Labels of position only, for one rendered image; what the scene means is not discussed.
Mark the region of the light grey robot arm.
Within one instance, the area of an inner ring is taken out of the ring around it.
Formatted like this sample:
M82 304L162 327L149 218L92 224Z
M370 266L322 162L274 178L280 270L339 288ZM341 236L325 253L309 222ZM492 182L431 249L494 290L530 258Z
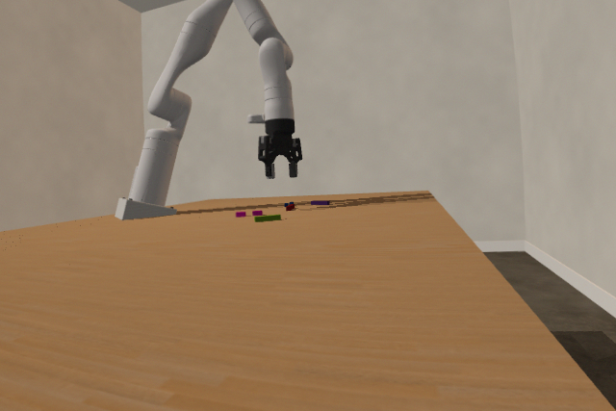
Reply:
M169 128L147 131L128 199L165 206L179 143L192 108L191 97L173 85L184 70L210 52L233 1L248 32L260 45L259 63L265 84L265 113L248 115L247 123L295 119L292 84L286 72L293 64L294 55L263 2L207 0L188 16L150 95L148 112L169 121Z

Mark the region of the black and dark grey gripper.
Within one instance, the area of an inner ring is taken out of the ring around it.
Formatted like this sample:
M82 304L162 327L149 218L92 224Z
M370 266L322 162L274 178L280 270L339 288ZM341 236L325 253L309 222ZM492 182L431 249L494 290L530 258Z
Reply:
M265 125L268 136L259 137L258 160L265 163L267 179L275 178L273 162L278 155L284 155L288 159L290 177L297 177L297 163L302 160L302 152L300 138L292 138L295 132L295 120L269 119L265 121ZM263 156L264 150L265 156Z

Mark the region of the lime green rod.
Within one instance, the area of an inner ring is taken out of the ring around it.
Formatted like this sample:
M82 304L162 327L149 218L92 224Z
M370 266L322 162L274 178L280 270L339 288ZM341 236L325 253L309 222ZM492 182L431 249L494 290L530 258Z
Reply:
M281 220L281 215L270 215L270 216L254 217L254 221L255 222L271 221L271 220Z

